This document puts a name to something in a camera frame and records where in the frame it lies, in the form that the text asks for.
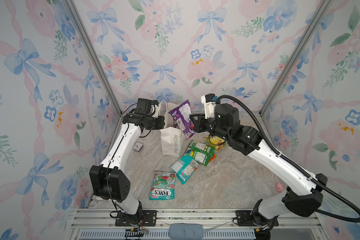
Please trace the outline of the white paper gift bag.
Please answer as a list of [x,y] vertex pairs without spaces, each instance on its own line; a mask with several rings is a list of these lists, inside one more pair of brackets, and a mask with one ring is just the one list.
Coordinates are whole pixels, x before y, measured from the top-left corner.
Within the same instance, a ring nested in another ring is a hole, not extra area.
[[164,128],[161,132],[161,146],[163,155],[179,157],[181,155],[182,145],[185,139],[183,132],[176,128],[174,119],[169,113],[177,107],[176,104],[168,103],[166,100],[161,100],[160,117],[164,117]]

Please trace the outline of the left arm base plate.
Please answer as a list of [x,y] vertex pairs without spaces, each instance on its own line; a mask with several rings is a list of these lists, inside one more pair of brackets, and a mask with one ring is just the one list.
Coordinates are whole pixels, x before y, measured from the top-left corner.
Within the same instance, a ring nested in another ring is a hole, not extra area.
[[116,227],[154,227],[157,221],[156,210],[138,210],[135,215],[118,213],[115,219]]

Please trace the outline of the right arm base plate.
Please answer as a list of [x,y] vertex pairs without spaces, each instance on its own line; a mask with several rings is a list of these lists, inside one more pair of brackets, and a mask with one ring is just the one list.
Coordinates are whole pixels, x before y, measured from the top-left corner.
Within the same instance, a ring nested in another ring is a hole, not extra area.
[[279,222],[274,219],[267,219],[258,212],[253,213],[252,210],[237,210],[235,211],[236,217],[234,218],[235,223],[240,227],[264,227],[274,226],[278,227]]

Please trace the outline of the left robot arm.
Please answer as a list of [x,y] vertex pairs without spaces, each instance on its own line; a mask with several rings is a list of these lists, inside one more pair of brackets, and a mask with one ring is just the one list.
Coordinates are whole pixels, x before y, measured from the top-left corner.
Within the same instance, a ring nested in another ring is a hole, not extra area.
[[131,182],[125,175],[125,168],[143,130],[164,128],[165,117],[160,115],[160,111],[159,101],[139,98],[136,107],[123,116],[120,133],[107,156],[98,166],[90,169],[94,195],[110,200],[118,213],[117,218],[136,224],[143,220],[143,208],[130,193]]

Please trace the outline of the purple candy bag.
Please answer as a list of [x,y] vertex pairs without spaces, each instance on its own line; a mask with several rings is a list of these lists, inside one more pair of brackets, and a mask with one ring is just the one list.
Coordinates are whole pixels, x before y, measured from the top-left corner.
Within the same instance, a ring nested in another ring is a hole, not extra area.
[[190,118],[192,112],[191,104],[188,100],[169,111],[169,114],[173,118],[175,128],[180,129],[187,140],[196,133],[194,131],[195,125]]

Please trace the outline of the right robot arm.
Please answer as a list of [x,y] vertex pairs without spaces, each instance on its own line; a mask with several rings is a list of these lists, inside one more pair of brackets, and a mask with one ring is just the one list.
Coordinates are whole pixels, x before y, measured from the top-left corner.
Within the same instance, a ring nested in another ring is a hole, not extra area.
[[257,129],[241,125],[237,108],[220,104],[209,107],[205,114],[191,115],[190,119],[195,132],[207,132],[225,140],[231,148],[258,161],[288,185],[278,195],[257,201],[249,218],[255,225],[264,226],[287,213],[309,217],[322,205],[322,188],[311,180],[326,183],[326,177],[321,174],[305,176],[283,160],[281,154],[272,151]]

